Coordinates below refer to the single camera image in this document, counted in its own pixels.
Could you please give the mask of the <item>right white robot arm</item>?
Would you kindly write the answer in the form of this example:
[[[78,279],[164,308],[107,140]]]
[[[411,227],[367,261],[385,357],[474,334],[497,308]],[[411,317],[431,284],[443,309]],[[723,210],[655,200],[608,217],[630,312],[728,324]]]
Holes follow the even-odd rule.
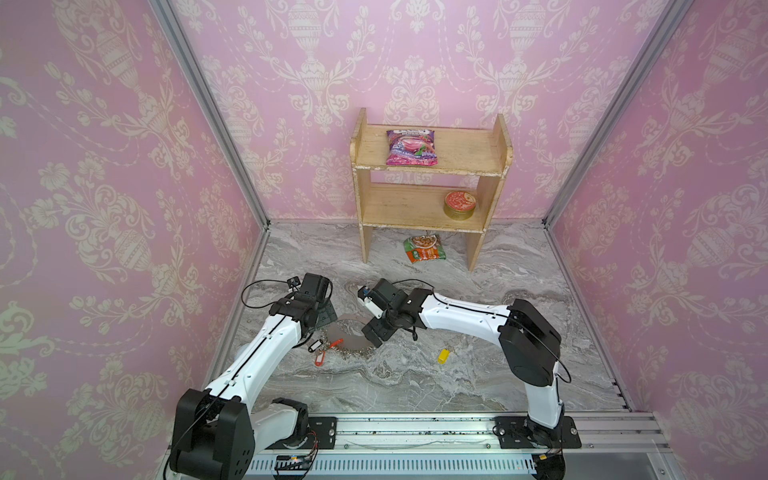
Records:
[[[399,330],[414,339],[420,330],[446,330],[485,340],[503,352],[512,374],[525,385],[529,441],[559,449],[564,443],[564,403],[559,374],[561,335],[527,300],[510,305],[485,305],[446,297],[432,289],[406,292],[380,279],[357,292],[358,303],[371,315],[362,328],[366,340],[379,348]]]

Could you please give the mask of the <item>yellow key tag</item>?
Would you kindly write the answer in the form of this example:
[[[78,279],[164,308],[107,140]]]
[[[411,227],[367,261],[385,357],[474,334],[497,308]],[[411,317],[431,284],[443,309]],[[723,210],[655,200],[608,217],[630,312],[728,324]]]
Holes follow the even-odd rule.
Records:
[[[443,365],[447,362],[451,352],[447,349],[443,349],[438,356],[438,363]]]

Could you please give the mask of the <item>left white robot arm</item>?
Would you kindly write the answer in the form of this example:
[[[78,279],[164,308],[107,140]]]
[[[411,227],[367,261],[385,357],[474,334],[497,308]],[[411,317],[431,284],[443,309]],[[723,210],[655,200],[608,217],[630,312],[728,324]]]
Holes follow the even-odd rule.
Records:
[[[306,404],[280,397],[258,413],[252,411],[282,359],[337,318],[330,279],[307,273],[286,284],[288,294],[266,304],[262,329],[233,363],[204,389],[188,389],[179,399],[164,475],[241,479],[253,457],[273,445],[309,451],[281,459],[274,478],[303,479],[313,468],[320,440]]]

